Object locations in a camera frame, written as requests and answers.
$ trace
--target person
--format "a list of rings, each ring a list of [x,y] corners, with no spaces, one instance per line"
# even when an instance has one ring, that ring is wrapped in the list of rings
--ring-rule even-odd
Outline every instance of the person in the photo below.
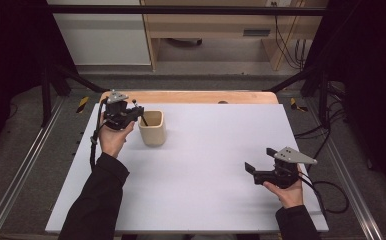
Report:
[[[88,177],[80,196],[68,211],[59,240],[113,239],[123,186],[130,174],[117,157],[134,122],[124,130],[103,126],[99,132],[102,154]],[[278,196],[282,208],[276,219],[284,240],[320,239],[303,204],[302,183],[298,180],[287,189],[265,182],[264,186]]]

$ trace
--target table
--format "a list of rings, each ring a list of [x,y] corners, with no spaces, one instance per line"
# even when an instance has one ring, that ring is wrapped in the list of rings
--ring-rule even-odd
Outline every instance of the table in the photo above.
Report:
[[[263,233],[278,231],[276,196],[253,184],[247,161],[272,170],[266,147],[297,149],[284,108],[263,92],[124,92],[146,110],[162,110],[167,141],[142,143],[136,126],[118,156],[129,169],[116,232]],[[160,103],[152,102],[155,98]],[[209,104],[221,100],[239,104]],[[46,231],[59,232],[66,214],[90,174],[92,113]],[[312,190],[305,205],[319,231],[328,231]]]

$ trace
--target cup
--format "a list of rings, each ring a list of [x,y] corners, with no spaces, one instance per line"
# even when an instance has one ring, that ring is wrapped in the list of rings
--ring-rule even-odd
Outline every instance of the cup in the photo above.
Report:
[[[145,111],[140,118],[139,128],[141,138],[147,146],[160,146],[166,140],[166,127],[162,111]]]

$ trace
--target floor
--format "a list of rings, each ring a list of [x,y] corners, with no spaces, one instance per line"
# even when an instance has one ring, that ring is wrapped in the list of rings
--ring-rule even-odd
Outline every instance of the floor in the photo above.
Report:
[[[156,71],[147,66],[80,66],[80,73],[92,82],[117,89],[185,89],[185,90],[255,90],[268,89],[298,70],[287,64],[278,72],[270,70],[260,41],[204,39],[197,46],[191,42],[164,41],[159,54]],[[56,239],[44,232],[54,201],[71,165],[77,142],[81,139],[94,102],[99,94],[69,80],[72,92],[62,100],[53,95],[53,102],[61,103],[61,111],[54,122],[52,132],[38,147],[35,161],[27,165],[23,184],[14,193],[15,199],[4,208],[5,218],[0,221],[0,239]],[[285,106],[292,131],[305,132],[319,125],[315,113],[318,102],[315,97],[302,98],[298,92],[301,82],[279,92],[279,102]],[[12,100],[12,113],[0,136],[0,201],[5,200],[8,187],[33,142],[41,132],[42,117],[40,88],[33,88]],[[80,99],[90,100],[83,113],[76,113]],[[297,106],[291,107],[291,98]],[[331,113],[342,110],[342,105],[329,97],[333,103]],[[328,213],[330,231],[322,233],[323,239],[386,239],[386,179],[383,173],[367,168],[365,153],[342,113],[333,118],[329,141],[318,155],[319,164],[312,167],[310,176],[314,181],[329,181],[342,186],[352,194],[351,206],[342,214]],[[299,149],[314,155],[326,134],[317,131],[297,139]],[[347,170],[339,172],[342,166]],[[325,207],[341,210],[346,202],[338,189],[330,185],[318,186]],[[262,239],[278,239],[277,234],[263,234]]]

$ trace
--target hand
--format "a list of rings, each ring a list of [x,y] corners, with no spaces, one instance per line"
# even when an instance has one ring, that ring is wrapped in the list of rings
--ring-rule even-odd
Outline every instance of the hand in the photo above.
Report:
[[[284,208],[291,208],[303,205],[303,189],[302,181],[300,179],[297,180],[292,186],[286,189],[278,188],[270,182],[264,182],[263,185],[272,193],[278,196]]]
[[[128,134],[133,131],[133,128],[134,122],[130,122],[123,130],[113,130],[106,125],[103,126],[99,132],[99,141],[102,152],[117,158],[122,146],[124,146],[125,139]]]

